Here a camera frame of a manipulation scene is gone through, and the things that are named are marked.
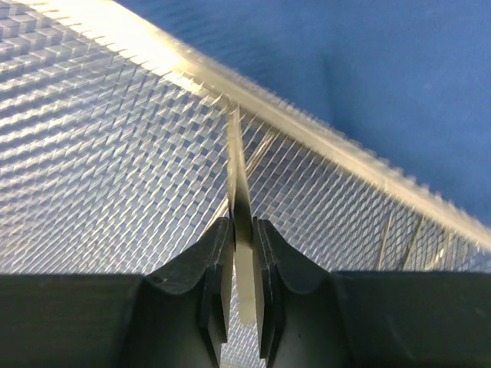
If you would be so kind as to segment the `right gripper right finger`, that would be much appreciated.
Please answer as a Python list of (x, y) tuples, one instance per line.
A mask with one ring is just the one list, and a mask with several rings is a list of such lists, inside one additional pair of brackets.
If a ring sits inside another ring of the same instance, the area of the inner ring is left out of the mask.
[(488, 367), (490, 276), (321, 268), (253, 221), (259, 354), (269, 367)]

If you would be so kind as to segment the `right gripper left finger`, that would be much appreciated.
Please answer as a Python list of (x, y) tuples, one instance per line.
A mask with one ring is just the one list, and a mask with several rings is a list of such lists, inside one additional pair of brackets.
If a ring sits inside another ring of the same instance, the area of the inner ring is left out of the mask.
[(233, 226), (219, 218), (148, 275), (4, 274), (3, 367), (218, 367)]

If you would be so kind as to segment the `steel tweezers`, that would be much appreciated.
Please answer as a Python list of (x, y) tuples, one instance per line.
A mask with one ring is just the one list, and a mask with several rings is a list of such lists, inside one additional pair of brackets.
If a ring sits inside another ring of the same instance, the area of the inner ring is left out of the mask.
[(414, 212), (390, 214), (383, 233), (376, 269), (402, 271), (414, 249), (424, 217)]
[(235, 241), (235, 275), (239, 318), (243, 324), (255, 322), (252, 211), (242, 145), (239, 105), (227, 112), (228, 201)]

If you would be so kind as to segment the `metal mesh instrument tray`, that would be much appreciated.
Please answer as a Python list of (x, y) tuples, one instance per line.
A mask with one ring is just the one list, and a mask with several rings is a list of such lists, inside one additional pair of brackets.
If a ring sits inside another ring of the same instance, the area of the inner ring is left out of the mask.
[[(122, 49), (68, 2), (1, 3), (1, 269), (150, 271), (226, 212), (226, 100)], [(260, 88), (242, 100), (252, 206), (331, 271), (377, 270), (393, 212), (424, 217), (403, 271), (489, 272), (490, 231)]]

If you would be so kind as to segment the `blue surgical wrap cloth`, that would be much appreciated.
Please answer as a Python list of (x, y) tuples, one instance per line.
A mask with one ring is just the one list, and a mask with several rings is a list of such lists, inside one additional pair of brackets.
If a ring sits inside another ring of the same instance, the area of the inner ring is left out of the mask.
[(488, 1), (126, 1), (490, 222)]

